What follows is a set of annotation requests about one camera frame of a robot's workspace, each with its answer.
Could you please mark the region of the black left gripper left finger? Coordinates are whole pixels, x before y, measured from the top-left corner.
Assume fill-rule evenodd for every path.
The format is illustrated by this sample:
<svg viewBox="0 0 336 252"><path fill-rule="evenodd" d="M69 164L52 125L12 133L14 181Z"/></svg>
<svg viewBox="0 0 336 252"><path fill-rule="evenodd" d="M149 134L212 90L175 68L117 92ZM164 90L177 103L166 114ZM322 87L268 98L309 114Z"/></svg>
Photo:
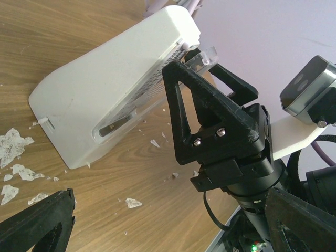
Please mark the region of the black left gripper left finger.
<svg viewBox="0 0 336 252"><path fill-rule="evenodd" d="M73 189L57 191L1 222L1 251L66 251L75 224Z"/></svg>

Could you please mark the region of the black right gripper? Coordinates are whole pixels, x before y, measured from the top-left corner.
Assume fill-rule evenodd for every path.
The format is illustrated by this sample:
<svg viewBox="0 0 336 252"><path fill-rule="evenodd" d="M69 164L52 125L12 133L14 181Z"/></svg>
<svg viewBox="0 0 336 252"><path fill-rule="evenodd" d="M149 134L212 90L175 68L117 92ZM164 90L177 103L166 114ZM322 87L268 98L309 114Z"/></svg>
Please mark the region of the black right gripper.
<svg viewBox="0 0 336 252"><path fill-rule="evenodd" d="M203 163L191 178L197 191L220 188L233 196L257 195L275 183L269 113L258 90L220 64L209 72L233 92L226 96L186 64L162 70L169 104L175 157L180 165ZM190 89L200 130L192 134L179 84Z"/></svg>

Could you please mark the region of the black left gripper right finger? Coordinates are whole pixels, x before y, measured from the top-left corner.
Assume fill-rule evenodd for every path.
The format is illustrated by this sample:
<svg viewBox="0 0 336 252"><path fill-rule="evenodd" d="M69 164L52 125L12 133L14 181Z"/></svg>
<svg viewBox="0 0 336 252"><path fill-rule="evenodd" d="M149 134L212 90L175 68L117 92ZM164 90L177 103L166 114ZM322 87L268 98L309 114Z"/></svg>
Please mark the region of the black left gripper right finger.
<svg viewBox="0 0 336 252"><path fill-rule="evenodd" d="M278 188L265 214L274 251L335 251L335 216Z"/></svg>

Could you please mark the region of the clear plastic metronome cover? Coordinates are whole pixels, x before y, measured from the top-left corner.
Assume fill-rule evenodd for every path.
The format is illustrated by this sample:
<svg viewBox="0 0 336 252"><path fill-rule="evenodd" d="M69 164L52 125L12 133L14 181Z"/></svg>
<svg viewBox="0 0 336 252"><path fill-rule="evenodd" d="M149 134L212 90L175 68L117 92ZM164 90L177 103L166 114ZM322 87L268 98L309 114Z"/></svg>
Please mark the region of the clear plastic metronome cover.
<svg viewBox="0 0 336 252"><path fill-rule="evenodd" d="M185 57L185 64L199 75L209 71L218 62L218 54L215 47L209 47L203 51L198 48L189 51Z"/></svg>

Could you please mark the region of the white metronome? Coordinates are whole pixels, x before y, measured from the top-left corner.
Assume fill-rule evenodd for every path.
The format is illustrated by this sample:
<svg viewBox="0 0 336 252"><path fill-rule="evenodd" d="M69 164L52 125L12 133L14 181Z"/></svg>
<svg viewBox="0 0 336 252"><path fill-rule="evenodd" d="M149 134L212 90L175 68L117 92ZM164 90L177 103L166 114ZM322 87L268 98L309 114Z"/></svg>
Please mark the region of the white metronome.
<svg viewBox="0 0 336 252"><path fill-rule="evenodd" d="M93 163L133 129L163 67L200 35L186 8L166 6L47 75L28 102L66 166Z"/></svg>

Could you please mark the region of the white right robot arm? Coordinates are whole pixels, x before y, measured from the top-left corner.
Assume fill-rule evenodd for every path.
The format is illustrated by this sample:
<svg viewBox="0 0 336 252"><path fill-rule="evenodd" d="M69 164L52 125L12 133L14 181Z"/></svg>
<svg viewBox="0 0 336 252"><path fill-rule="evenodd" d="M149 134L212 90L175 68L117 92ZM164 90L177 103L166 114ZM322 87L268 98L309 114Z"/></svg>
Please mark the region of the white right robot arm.
<svg viewBox="0 0 336 252"><path fill-rule="evenodd" d="M226 251L335 251L335 164L299 178L299 156L335 125L335 65L313 57L280 94L289 116L271 123L258 91L219 64L210 73L223 94L191 66L173 61L162 70L175 157L198 162L191 179L202 193L220 189L240 210L229 225L214 215Z"/></svg>

